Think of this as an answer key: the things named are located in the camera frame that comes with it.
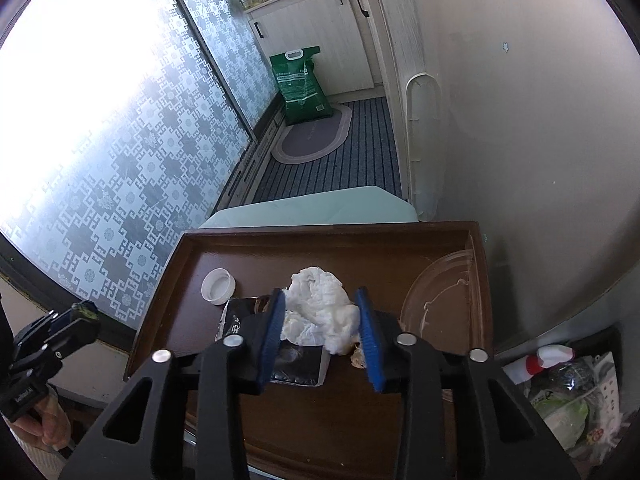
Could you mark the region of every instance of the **green bag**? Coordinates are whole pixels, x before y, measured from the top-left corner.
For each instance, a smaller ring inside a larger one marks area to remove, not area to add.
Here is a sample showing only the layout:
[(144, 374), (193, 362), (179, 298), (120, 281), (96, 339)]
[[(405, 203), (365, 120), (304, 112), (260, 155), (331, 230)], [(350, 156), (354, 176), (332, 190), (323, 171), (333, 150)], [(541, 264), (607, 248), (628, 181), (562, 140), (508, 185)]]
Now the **green bag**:
[(289, 50), (271, 56), (271, 69), (284, 97), (287, 124), (302, 123), (322, 117), (331, 117), (334, 109), (329, 105), (314, 75), (313, 54), (319, 46)]

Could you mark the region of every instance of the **floor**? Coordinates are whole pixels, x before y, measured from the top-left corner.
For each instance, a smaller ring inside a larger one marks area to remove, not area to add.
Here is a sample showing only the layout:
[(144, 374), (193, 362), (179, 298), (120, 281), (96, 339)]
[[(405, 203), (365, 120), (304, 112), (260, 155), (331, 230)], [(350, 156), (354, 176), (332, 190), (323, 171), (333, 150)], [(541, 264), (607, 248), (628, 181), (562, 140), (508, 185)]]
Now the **floor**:
[(360, 186), (378, 186), (402, 197), (386, 98), (344, 105), (353, 110), (344, 144), (329, 155), (305, 164), (282, 164), (271, 157), (254, 203)]

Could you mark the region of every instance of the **brown tray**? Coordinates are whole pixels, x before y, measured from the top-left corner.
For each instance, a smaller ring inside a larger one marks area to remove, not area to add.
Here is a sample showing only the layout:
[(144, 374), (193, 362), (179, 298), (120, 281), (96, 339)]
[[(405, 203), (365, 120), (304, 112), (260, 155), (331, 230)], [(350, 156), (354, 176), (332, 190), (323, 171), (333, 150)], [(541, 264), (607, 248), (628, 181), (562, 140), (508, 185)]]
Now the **brown tray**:
[[(484, 250), (475, 222), (370, 224), (187, 231), (164, 270), (127, 363), (130, 376), (151, 353), (182, 355), (213, 340), (222, 310), (202, 299), (205, 275), (224, 267), (235, 296), (269, 294), (309, 266), (334, 273), (353, 297), (366, 286), (376, 309), (399, 316), (404, 297), (432, 262), (454, 251), (474, 252), (468, 304), (431, 323), (437, 348), (492, 352), (492, 320)], [(190, 397), (188, 422), (195, 425)], [(452, 425), (450, 406), (447, 428)], [(389, 479), (398, 449), (400, 397), (379, 395), (366, 371), (334, 356), (323, 386), (268, 384), (260, 397), (242, 396), (249, 464), (287, 480)], [(452, 436), (447, 431), (447, 442)]]

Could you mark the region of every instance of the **human hand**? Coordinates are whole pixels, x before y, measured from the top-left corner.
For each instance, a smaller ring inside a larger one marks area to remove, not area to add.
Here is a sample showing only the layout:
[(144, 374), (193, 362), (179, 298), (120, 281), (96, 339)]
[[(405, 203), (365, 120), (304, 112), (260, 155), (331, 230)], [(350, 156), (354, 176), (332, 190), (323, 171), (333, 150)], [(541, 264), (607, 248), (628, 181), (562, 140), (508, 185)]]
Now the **human hand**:
[(38, 402), (34, 408), (40, 415), (42, 423), (30, 415), (23, 415), (9, 426), (26, 444), (48, 451), (66, 447), (71, 440), (71, 423), (66, 413), (58, 404), (58, 397), (50, 388), (47, 397)]

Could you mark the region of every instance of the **kitchen cabinet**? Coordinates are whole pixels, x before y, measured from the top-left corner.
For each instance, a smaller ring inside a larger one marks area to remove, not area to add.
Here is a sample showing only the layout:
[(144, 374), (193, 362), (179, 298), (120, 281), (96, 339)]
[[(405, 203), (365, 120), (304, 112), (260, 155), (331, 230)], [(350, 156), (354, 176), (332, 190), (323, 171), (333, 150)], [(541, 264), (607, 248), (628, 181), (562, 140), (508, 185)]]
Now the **kitchen cabinet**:
[(374, 87), (350, 0), (302, 0), (272, 8), (264, 6), (248, 15), (267, 58), (319, 45), (315, 74), (325, 94)]

